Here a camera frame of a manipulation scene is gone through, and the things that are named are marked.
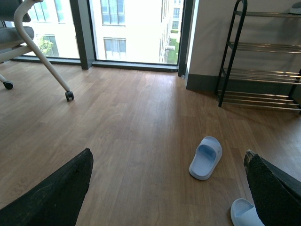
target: tree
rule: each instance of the tree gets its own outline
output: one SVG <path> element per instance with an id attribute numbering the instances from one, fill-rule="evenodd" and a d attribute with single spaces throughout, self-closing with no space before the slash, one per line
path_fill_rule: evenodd
<path id="1" fill-rule="evenodd" d="M 44 36 L 38 38 L 39 48 L 45 56 L 51 56 L 51 49 L 53 43 L 49 40 L 46 40 Z"/>

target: chair caster wheel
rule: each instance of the chair caster wheel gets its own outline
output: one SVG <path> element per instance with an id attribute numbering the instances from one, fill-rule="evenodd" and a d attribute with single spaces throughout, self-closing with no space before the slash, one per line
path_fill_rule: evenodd
<path id="1" fill-rule="evenodd" d="M 14 87 L 14 84 L 11 81 L 5 81 L 3 85 L 6 89 L 12 89 Z"/>
<path id="2" fill-rule="evenodd" d="M 74 95 L 73 95 L 72 91 L 65 92 L 65 96 L 66 96 L 67 101 L 74 100 Z"/>

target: office chair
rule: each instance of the office chair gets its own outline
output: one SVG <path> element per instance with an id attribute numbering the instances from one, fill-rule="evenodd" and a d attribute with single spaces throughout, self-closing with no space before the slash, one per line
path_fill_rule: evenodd
<path id="1" fill-rule="evenodd" d="M 54 78 L 65 89 L 67 101 L 74 99 L 73 92 L 64 79 L 55 70 L 49 60 L 44 56 L 41 50 L 33 42 L 34 31 L 31 27 L 23 26 L 22 22 L 29 22 L 31 19 L 28 10 L 37 2 L 43 0 L 0 0 L 0 21 L 15 22 L 15 27 L 0 27 L 0 50 L 9 49 L 0 53 L 0 62 L 10 60 L 25 53 L 34 52 L 45 67 L 50 71 Z M 6 89 L 12 89 L 13 83 L 8 81 L 0 74 L 0 81 Z"/>

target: baseboard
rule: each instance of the baseboard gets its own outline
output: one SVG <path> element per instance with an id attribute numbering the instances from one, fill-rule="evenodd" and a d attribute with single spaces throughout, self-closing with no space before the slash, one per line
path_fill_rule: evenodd
<path id="1" fill-rule="evenodd" d="M 199 91 L 214 91 L 217 83 L 217 76 L 189 74 L 186 75 L 186 89 Z M 288 95 L 291 85 L 274 84 L 267 82 L 253 81 L 229 81 L 228 91 Z M 301 98 L 301 86 L 297 86 L 294 98 Z"/>

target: glass pane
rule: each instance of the glass pane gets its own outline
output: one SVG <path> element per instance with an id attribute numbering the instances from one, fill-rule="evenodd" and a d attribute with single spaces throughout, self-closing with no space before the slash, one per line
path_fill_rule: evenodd
<path id="1" fill-rule="evenodd" d="M 90 0 L 96 58 L 176 65 L 183 11 L 179 2 Z"/>
<path id="2" fill-rule="evenodd" d="M 24 23 L 24 26 L 33 28 L 36 34 L 33 41 L 42 51 L 48 50 L 46 56 L 79 58 L 68 0 L 44 0 L 42 3 L 35 3 L 29 10 L 29 15 L 32 20 Z"/>

